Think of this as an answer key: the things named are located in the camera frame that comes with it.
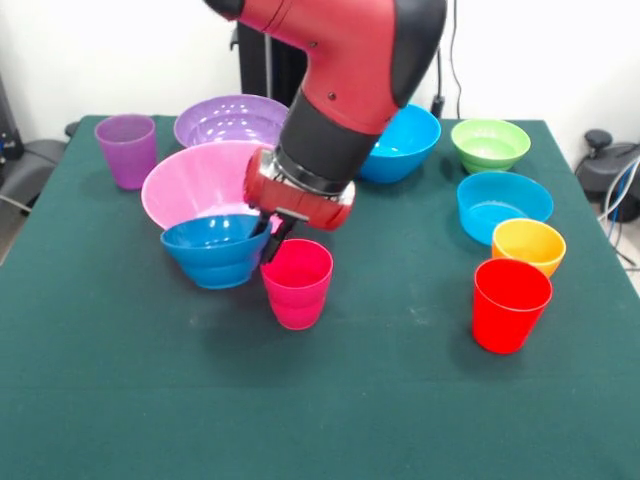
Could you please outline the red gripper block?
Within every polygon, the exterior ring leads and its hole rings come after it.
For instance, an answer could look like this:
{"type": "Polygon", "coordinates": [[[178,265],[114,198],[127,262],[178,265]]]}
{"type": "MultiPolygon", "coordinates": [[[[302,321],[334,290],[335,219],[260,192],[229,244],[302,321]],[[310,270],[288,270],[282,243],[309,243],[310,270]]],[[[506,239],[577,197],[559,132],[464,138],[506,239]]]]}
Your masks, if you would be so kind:
{"type": "MultiPolygon", "coordinates": [[[[327,196],[301,188],[290,179],[277,163],[275,151],[258,147],[246,168],[243,186],[244,201],[260,212],[250,236],[261,235],[269,227],[271,214],[285,215],[326,231],[340,228],[349,217],[356,196],[354,182],[350,182],[337,196],[327,196]]],[[[261,264],[270,263],[281,244],[296,225],[295,219],[284,219],[272,233],[261,255],[261,264]]]]}

